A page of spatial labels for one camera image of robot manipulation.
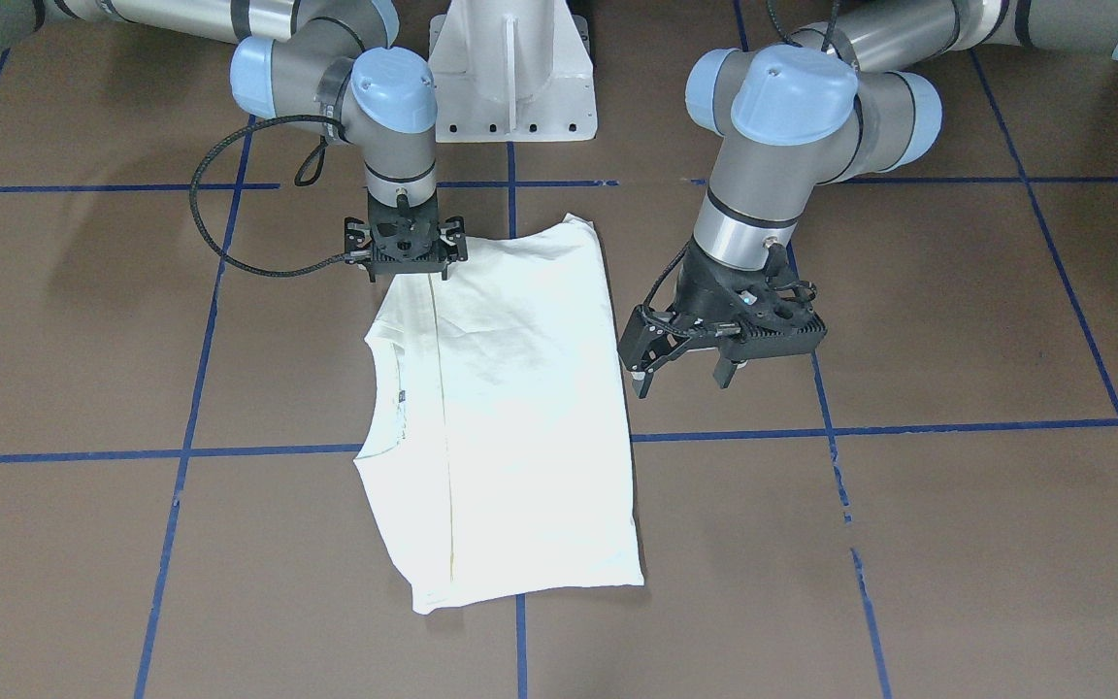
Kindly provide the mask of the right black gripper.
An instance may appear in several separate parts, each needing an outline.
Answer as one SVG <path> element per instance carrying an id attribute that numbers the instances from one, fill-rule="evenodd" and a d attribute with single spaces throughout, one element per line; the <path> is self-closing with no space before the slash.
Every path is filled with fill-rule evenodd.
<path id="1" fill-rule="evenodd" d="M 435 274 L 447 282 L 452 264 L 468 258 L 465 220 L 440 218 L 439 195 L 409 204 L 407 195 L 386 205 L 367 196 L 368 220 L 345 218 L 345 264 L 380 275 Z"/>

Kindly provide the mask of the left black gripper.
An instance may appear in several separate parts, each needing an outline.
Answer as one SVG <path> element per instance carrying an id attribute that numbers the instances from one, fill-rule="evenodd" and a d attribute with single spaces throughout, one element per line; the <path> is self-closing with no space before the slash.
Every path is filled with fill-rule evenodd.
<path id="1" fill-rule="evenodd" d="M 827 327 L 813 310 L 815 297 L 815 286 L 798 278 L 780 243 L 768 244 L 759 270 L 733 270 L 689 243 L 631 310 L 618 358 L 633 393 L 644 399 L 666 363 L 717 350 L 711 376 L 727 389 L 751 359 L 808 355 L 821 344 Z"/>

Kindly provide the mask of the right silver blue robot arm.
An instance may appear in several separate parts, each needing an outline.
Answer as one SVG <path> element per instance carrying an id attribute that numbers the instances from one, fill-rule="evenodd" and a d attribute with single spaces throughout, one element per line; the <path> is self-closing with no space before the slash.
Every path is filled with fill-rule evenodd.
<path id="1" fill-rule="evenodd" d="M 256 131 L 302 125 L 318 145 L 294 182 L 312 185 L 332 145 L 361 150 L 367 220 L 348 218 L 342 264 L 439 274 L 468 256 L 436 181 L 438 97 L 429 65 L 396 45 L 390 1 L 0 1 L 0 53 L 51 21 L 165 28 L 234 45 L 229 83 Z"/>

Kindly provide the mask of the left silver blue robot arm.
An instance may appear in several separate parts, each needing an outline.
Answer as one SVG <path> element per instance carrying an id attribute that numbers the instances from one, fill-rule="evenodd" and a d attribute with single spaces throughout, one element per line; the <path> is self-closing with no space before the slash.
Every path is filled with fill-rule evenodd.
<path id="1" fill-rule="evenodd" d="M 754 51 L 703 54 L 686 111 L 722 139 L 665 310 L 635 306 L 618 341 L 634 393 L 681 355 L 717 350 L 714 379 L 807 355 L 827 328 L 788 244 L 819 185 L 896 171 L 935 144 L 942 105 L 910 67 L 982 44 L 1118 59 L 1118 1 L 871 1 Z"/>

